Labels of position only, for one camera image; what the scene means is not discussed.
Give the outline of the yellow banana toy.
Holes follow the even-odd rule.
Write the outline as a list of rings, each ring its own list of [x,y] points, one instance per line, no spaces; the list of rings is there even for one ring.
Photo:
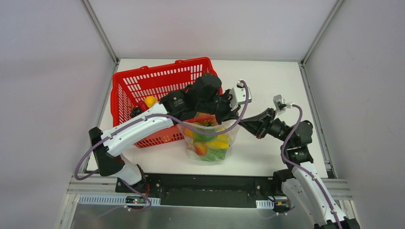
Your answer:
[[[216,135],[212,140],[206,142],[206,145],[215,149],[228,149],[231,145],[231,137],[228,133]]]

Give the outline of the green orange mango toy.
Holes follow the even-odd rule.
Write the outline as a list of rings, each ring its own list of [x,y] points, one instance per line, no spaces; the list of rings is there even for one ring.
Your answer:
[[[212,122],[193,122],[188,123],[188,125],[192,126],[194,129],[198,129],[200,132],[205,133],[215,133],[216,129],[214,128],[215,124]],[[201,133],[197,133],[192,131],[188,128],[184,128],[184,134],[191,138],[196,142],[208,142],[214,138],[214,135],[203,135]]]

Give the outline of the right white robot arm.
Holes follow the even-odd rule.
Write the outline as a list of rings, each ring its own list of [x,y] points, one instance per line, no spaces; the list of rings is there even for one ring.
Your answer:
[[[243,119],[239,125],[258,139],[270,135],[283,142],[281,158],[286,169],[273,173],[271,189],[276,195],[286,195],[293,206],[306,217],[311,229],[358,229],[356,219],[349,218],[333,200],[314,164],[308,145],[312,143],[313,124],[302,120],[302,109],[297,122],[289,126],[276,118],[272,108]]]

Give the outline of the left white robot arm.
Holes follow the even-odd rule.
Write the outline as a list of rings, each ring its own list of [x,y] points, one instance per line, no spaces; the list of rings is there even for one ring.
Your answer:
[[[146,180],[139,165],[122,156],[122,153],[139,140],[160,130],[180,124],[197,132],[186,124],[197,113],[213,115],[218,124],[241,120],[238,114],[241,104],[248,104],[249,89],[245,81],[238,81],[232,89],[220,93],[222,82],[218,76],[207,73],[184,89],[169,92],[148,110],[108,130],[94,127],[89,131],[98,172],[103,177],[118,177],[127,183],[134,193],[145,189]]]

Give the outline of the red peach toy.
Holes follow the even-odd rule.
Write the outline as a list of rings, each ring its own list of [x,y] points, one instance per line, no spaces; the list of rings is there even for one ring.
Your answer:
[[[208,153],[208,147],[204,142],[193,142],[193,148],[198,156],[205,156]]]

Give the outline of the clear zip top bag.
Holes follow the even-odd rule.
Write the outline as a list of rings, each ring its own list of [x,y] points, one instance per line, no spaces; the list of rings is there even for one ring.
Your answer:
[[[185,121],[188,126],[197,129],[195,132],[181,124],[178,124],[180,132],[184,135],[187,143],[189,157],[207,163],[220,163],[231,153],[231,146],[236,140],[239,126],[230,131],[219,134],[229,129],[235,120],[225,121],[219,124],[214,115],[198,113],[193,119]]]

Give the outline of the green napa cabbage toy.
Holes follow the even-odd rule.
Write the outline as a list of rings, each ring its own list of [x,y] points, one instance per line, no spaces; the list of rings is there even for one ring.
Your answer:
[[[200,160],[207,162],[219,162],[226,158],[227,149],[208,148],[207,153],[200,157]]]

